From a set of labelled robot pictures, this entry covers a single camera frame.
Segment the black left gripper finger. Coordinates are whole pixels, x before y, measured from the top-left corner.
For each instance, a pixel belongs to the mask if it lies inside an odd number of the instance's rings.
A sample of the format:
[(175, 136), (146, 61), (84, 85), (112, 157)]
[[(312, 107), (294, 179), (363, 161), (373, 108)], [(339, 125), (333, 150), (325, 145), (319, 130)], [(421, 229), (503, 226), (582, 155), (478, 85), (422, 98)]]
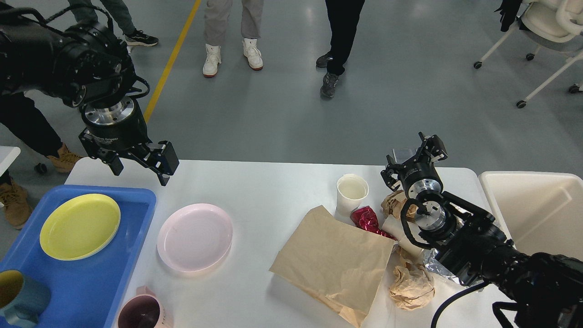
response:
[(96, 158), (106, 164), (115, 176), (119, 176), (124, 168), (117, 152), (98, 152)]
[(167, 185), (169, 177), (175, 174), (179, 166), (179, 159), (170, 141), (137, 145), (137, 161), (144, 168), (152, 170), (162, 186)]

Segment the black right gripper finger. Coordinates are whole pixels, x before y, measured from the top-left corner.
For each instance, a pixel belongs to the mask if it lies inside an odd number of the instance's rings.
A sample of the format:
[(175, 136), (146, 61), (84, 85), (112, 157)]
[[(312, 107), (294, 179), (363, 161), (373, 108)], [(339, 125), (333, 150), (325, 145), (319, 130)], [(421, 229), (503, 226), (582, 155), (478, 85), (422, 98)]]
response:
[(400, 178), (395, 178), (394, 175), (398, 176), (404, 170), (404, 166), (403, 164), (398, 164), (390, 155), (387, 155), (386, 158), (387, 166), (381, 171), (381, 177), (387, 187), (391, 190), (398, 190), (400, 188)]
[(448, 158), (448, 154), (443, 141), (436, 134), (426, 136), (424, 133), (418, 133), (421, 139), (421, 145), (413, 156), (414, 164), (430, 164), (442, 161)]

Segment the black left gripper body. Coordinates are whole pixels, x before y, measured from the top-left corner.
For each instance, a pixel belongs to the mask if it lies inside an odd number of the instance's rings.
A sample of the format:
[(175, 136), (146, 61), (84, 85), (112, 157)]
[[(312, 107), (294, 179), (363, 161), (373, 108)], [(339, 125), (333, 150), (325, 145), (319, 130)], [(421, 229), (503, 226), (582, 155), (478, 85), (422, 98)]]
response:
[(119, 156), (147, 159), (150, 156), (146, 122), (137, 99), (124, 96), (110, 108), (87, 105), (82, 112), (86, 129), (79, 135), (90, 158), (99, 151), (112, 151)]

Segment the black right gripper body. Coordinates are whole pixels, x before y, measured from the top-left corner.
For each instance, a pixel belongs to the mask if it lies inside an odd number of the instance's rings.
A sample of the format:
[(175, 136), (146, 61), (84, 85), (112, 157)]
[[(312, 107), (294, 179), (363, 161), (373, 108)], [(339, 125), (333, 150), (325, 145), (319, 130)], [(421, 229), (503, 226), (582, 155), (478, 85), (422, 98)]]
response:
[(435, 170), (434, 164), (429, 162), (408, 162), (398, 164), (392, 162), (392, 170), (398, 180), (392, 183), (392, 191), (402, 187), (408, 199), (420, 200), (429, 193), (443, 192), (443, 183)]

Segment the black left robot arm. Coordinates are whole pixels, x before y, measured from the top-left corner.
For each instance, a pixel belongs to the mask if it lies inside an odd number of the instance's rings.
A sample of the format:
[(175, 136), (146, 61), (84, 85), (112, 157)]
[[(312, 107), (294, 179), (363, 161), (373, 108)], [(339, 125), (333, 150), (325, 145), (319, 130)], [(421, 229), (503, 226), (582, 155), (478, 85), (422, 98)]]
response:
[(137, 76), (128, 46), (107, 25), (84, 21), (59, 31), (33, 8), (1, 4), (1, 94), (38, 90), (77, 108), (86, 128), (79, 139), (87, 155), (121, 174), (121, 158), (152, 170), (166, 185), (179, 160), (170, 141), (147, 134), (138, 99), (150, 89)]

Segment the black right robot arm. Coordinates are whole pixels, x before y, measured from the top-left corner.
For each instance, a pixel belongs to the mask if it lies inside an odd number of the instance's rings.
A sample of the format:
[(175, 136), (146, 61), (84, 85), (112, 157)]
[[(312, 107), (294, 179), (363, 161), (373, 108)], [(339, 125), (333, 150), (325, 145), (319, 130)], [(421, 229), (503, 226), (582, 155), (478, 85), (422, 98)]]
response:
[(510, 302), (495, 302), (494, 316), (503, 328), (512, 323), (503, 311), (516, 311), (520, 328), (580, 328), (583, 324), (581, 260), (548, 253), (525, 255), (494, 224), (487, 210), (444, 191), (435, 162), (447, 158), (443, 141), (419, 133), (421, 145), (401, 164), (387, 156), (381, 171), (385, 184), (402, 187), (406, 203), (400, 222), (416, 247), (436, 249), (436, 260), (466, 289), (447, 299), (433, 316), (437, 322), (449, 304), (494, 284)]

